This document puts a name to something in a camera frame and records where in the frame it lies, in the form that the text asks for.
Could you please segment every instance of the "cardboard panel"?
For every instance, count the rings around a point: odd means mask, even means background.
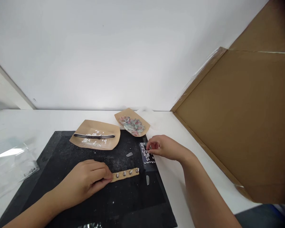
[[[270,0],[230,49],[285,52],[285,1]]]
[[[240,192],[285,203],[285,54],[227,51],[176,114]]]

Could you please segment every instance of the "forearm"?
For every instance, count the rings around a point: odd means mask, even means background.
[[[48,192],[35,204],[5,225],[4,228],[43,228],[61,211],[54,203],[51,192]]]
[[[197,157],[192,154],[180,163],[195,227],[241,227]]]

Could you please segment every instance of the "hand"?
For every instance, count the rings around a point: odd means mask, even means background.
[[[108,166],[86,160],[78,163],[52,191],[48,192],[60,211],[73,207],[104,188],[113,179]]]
[[[147,150],[150,154],[159,155],[170,160],[176,160],[180,163],[187,158],[194,156],[190,150],[166,135],[156,135],[149,139]]]

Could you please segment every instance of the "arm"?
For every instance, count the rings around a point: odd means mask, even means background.
[[[148,141],[147,150],[151,154],[180,162],[184,170],[190,213],[197,228],[241,228],[203,166],[191,151],[165,135],[152,137]]]
[[[106,164],[94,160],[80,162],[57,187],[4,228],[45,227],[60,212],[83,202],[104,188],[112,178]]]

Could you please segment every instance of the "right hand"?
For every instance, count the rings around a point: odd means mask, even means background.
[[[178,162],[185,161],[194,154],[166,135],[155,135],[147,143],[148,153],[159,155]]]

